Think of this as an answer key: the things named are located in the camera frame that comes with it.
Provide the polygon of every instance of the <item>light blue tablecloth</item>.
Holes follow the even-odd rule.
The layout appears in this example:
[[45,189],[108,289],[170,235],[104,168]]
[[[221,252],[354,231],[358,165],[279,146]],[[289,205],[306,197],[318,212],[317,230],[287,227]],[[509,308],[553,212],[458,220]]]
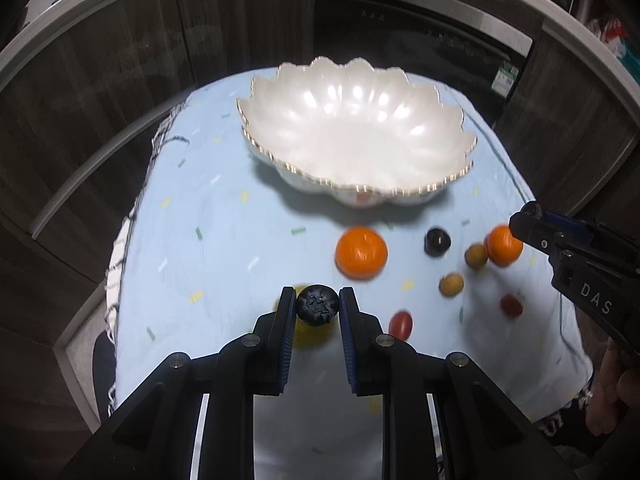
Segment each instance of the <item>light blue tablecloth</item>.
[[[274,70],[195,91],[166,133],[188,142],[162,147],[132,224],[117,320],[118,402],[169,353],[217,352],[250,332],[283,286],[310,283],[353,286],[361,310],[385,329],[393,313],[410,311],[408,342],[418,352],[466,352],[531,420],[569,402],[592,367],[574,308],[567,300],[561,306],[544,255],[526,246],[507,269],[488,264],[478,273],[464,263],[466,247],[533,199],[470,102],[436,83],[445,104],[464,109],[465,130],[478,135],[467,176],[423,206],[351,210],[291,189],[249,156],[236,98],[249,96],[254,75],[271,77]],[[385,269],[367,283],[348,280],[334,264],[338,238],[356,224],[377,229],[388,244]],[[423,251],[431,226],[445,228],[452,239],[440,259]],[[443,298],[438,282],[452,271],[464,275],[465,289]],[[507,292],[524,304],[515,322],[498,307]],[[310,412],[314,402],[326,409]],[[339,331],[321,349],[294,351],[284,395],[255,400],[256,478],[379,477],[376,402],[350,394]]]

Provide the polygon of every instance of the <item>blue gripper pad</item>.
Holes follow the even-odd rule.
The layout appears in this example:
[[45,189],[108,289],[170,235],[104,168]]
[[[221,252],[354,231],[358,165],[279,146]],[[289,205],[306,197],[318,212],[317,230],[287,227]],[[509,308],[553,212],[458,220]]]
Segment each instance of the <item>blue gripper pad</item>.
[[344,365],[347,368],[347,380],[351,385],[351,393],[358,391],[358,363],[357,355],[353,343],[353,333],[351,332],[351,319],[344,299],[344,292],[340,291],[340,335],[342,336],[342,349],[344,351]]
[[289,365],[291,364],[291,352],[293,350],[293,335],[296,329],[296,295],[291,295],[289,306],[287,307],[287,321],[282,334],[282,343],[280,345],[280,355],[278,363],[278,389],[280,393],[284,392],[284,386],[289,380]]

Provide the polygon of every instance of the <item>appliance label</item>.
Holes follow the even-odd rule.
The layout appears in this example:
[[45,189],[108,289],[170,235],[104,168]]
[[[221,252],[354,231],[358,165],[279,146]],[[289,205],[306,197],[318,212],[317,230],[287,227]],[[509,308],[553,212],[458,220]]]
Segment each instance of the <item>appliance label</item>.
[[495,75],[494,82],[491,84],[491,90],[500,94],[502,97],[507,97],[513,84],[516,82],[518,72],[519,70],[511,63],[503,61],[502,66]]

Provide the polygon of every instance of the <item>screw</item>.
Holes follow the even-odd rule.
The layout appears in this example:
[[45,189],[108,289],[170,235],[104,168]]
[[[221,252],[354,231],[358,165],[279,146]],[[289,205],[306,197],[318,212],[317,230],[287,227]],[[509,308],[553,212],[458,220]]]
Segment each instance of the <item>screw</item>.
[[376,344],[384,348],[393,346],[395,342],[396,338],[389,334],[380,334],[379,336],[376,336]]
[[257,334],[245,334],[242,336],[240,340],[242,346],[246,346],[251,348],[252,346],[256,346],[260,342],[260,336]]
[[449,356],[449,360],[452,364],[460,368],[469,364],[469,357],[462,352],[453,352],[453,354]]
[[183,364],[185,364],[185,362],[187,362],[188,357],[189,356],[184,352],[174,352],[173,354],[169,355],[166,360],[171,368],[180,368]]

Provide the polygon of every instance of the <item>orange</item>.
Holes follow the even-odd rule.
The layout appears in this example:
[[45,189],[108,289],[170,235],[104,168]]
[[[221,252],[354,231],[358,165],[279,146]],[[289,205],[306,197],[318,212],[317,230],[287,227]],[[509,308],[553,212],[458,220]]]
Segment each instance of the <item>orange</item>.
[[347,278],[370,280],[386,264],[386,244],[372,229],[353,227],[335,247],[335,264]]
[[489,259],[498,267],[507,267],[522,254],[523,243],[514,238],[508,225],[498,225],[485,238]]

